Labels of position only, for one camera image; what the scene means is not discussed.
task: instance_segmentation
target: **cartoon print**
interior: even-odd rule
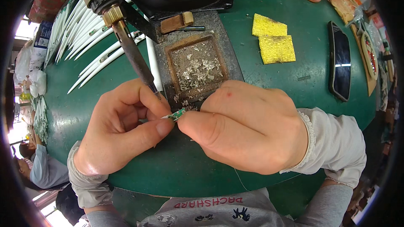
[[[233,211],[234,211],[234,213],[235,213],[235,215],[233,215],[233,218],[234,218],[234,219],[241,218],[241,219],[243,219],[244,221],[250,220],[250,214],[246,214],[247,208],[244,208],[244,207],[243,207],[242,212],[239,212],[239,211],[238,211],[238,208],[237,208],[237,211],[236,211],[236,210],[233,210]]]
[[[205,221],[212,220],[212,219],[214,219],[214,216],[212,214],[209,214],[207,216],[197,216],[195,218],[195,221],[205,222]]]
[[[157,215],[157,220],[166,223],[167,226],[171,226],[172,224],[174,224],[175,217],[173,215],[164,213]]]

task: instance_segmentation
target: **cleaning sponge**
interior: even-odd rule
[[[253,20],[253,35],[257,37],[261,36],[284,36],[288,35],[288,26],[284,23],[277,22],[268,17],[254,14]]]
[[[264,64],[296,61],[292,36],[261,36],[258,39]]]

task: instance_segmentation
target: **plastic bag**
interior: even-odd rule
[[[39,95],[44,95],[47,92],[47,74],[38,70],[38,81],[35,84],[38,87]]]
[[[47,92],[47,74],[41,70],[34,70],[28,76],[32,83],[29,87],[31,95],[34,98],[44,95]]]
[[[369,36],[372,39],[372,42],[373,42],[373,45],[375,46],[375,49],[377,49],[378,51],[384,53],[385,49],[384,49],[384,45],[383,45],[383,40],[381,39],[379,30],[376,28],[376,25],[373,22],[373,20],[371,20],[369,22],[369,24],[365,22],[365,28],[368,31]]]
[[[29,73],[29,62],[31,60],[31,43],[26,43],[17,55],[15,61],[15,76],[19,83],[27,79]]]
[[[31,95],[34,98],[38,97],[38,94],[39,94],[38,93],[38,88],[36,87],[36,85],[34,83],[29,86],[29,91],[31,92]]]

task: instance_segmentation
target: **hand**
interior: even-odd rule
[[[167,100],[160,101],[140,79],[103,94],[74,156],[76,168],[85,175],[118,171],[168,135],[174,122],[160,118],[170,113]]]
[[[297,165],[308,135],[291,98],[280,89],[226,81],[201,107],[178,120],[205,154],[236,169],[273,174]]]

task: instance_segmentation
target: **right hand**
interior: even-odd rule
[[[240,81],[223,83],[200,112],[181,116],[178,127],[211,159],[259,174],[299,164],[308,145],[305,124],[285,92]]]

